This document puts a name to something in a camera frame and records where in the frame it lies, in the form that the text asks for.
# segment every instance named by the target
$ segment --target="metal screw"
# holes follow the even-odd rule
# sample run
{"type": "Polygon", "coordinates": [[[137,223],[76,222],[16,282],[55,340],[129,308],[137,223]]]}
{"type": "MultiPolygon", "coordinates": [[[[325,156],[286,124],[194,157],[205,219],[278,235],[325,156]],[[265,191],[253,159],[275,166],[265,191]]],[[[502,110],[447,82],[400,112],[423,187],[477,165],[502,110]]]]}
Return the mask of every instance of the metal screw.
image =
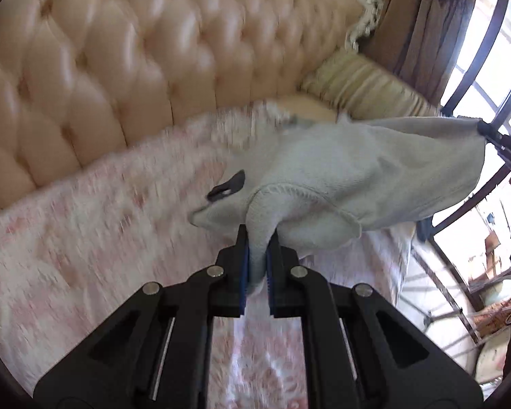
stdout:
{"type": "Polygon", "coordinates": [[[361,297],[370,297],[373,293],[373,288],[366,283],[356,285],[354,291],[361,297]]]}
{"type": "Polygon", "coordinates": [[[155,295],[157,292],[159,292],[159,283],[156,283],[155,281],[150,281],[149,283],[146,283],[142,287],[142,292],[146,295],[155,295]]]}
{"type": "Polygon", "coordinates": [[[206,273],[208,275],[210,275],[212,278],[221,277],[224,272],[225,271],[223,270],[223,268],[221,266],[216,265],[216,264],[214,264],[213,266],[210,266],[206,270],[206,273]]]}
{"type": "Polygon", "coordinates": [[[303,278],[307,276],[308,270],[303,266],[293,266],[292,270],[290,270],[290,274],[295,278],[303,278]]]}

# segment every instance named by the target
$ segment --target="white tile floor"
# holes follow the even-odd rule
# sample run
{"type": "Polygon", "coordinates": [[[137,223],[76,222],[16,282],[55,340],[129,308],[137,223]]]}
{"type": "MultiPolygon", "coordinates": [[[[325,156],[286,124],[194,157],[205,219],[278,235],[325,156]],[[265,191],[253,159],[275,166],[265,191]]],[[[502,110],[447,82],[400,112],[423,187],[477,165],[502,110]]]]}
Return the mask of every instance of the white tile floor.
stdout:
{"type": "MultiPolygon", "coordinates": [[[[417,256],[425,260],[429,267],[437,274],[437,277],[449,289],[450,294],[464,312],[472,312],[473,308],[470,303],[467,301],[463,292],[458,288],[453,276],[445,269],[443,262],[437,256],[433,248],[428,243],[420,243],[417,238],[413,241],[413,252],[407,269],[407,278],[397,303],[398,310],[422,331],[424,331],[424,315],[412,305],[408,304],[407,301],[425,312],[431,311],[433,315],[440,315],[452,311],[452,307],[444,298],[443,294],[416,262],[417,256]]],[[[467,330],[460,319],[456,317],[431,324],[425,333],[435,344],[443,348],[466,335],[467,330]]],[[[470,374],[473,373],[475,368],[477,358],[476,351],[473,350],[459,356],[456,355],[467,351],[474,345],[473,340],[468,336],[446,350],[446,353],[454,358],[454,360],[470,374]]]]}

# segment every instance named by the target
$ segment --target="bright daylight window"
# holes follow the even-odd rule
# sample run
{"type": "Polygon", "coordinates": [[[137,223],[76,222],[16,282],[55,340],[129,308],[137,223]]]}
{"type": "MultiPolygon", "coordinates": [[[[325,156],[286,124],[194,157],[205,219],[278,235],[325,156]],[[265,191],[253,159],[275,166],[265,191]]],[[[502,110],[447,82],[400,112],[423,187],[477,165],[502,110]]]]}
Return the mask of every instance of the bright daylight window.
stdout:
{"type": "MultiPolygon", "coordinates": [[[[499,11],[505,12],[503,22],[495,24],[496,39],[488,57],[484,60],[475,81],[465,91],[453,108],[454,116],[480,117],[492,122],[496,116],[502,123],[500,132],[511,135],[511,0],[477,0],[471,17],[462,50],[450,81],[442,98],[443,111],[456,89],[461,85],[481,46],[493,15],[500,18],[499,11]]],[[[502,167],[492,145],[486,147],[484,168],[477,192],[502,167]]],[[[476,283],[488,280],[511,267],[511,187],[507,176],[481,203],[456,222],[435,235],[435,241],[455,265],[470,289],[476,283]],[[489,259],[489,250],[494,256],[489,259]]],[[[453,206],[434,216],[436,226],[461,204],[453,206]]]]}

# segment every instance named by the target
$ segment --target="pink and white blanket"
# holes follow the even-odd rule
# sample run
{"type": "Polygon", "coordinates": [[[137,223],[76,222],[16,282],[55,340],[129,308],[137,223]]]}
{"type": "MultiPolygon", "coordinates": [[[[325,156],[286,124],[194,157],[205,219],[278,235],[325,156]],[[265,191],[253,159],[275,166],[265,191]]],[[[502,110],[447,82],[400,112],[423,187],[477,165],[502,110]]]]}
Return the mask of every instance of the pink and white blanket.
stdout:
{"type": "MultiPolygon", "coordinates": [[[[232,242],[190,225],[188,212],[232,153],[287,120],[265,103],[197,117],[0,214],[0,356],[29,393],[144,283],[180,283],[215,262],[232,242]]],[[[369,232],[304,263],[334,283],[370,283],[395,303],[413,232],[369,232]]],[[[268,316],[266,290],[243,318],[217,318],[208,407],[306,408],[302,341],[298,319],[268,316]]]]}

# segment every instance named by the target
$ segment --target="curtain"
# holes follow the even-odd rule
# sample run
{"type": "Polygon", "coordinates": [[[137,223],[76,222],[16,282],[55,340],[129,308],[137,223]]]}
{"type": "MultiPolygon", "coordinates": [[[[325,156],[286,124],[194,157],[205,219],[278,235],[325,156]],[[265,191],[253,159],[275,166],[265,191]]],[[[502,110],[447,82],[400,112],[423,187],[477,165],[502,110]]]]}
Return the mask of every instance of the curtain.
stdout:
{"type": "Polygon", "coordinates": [[[380,24],[361,52],[439,106],[475,0],[384,0],[380,24]]]}

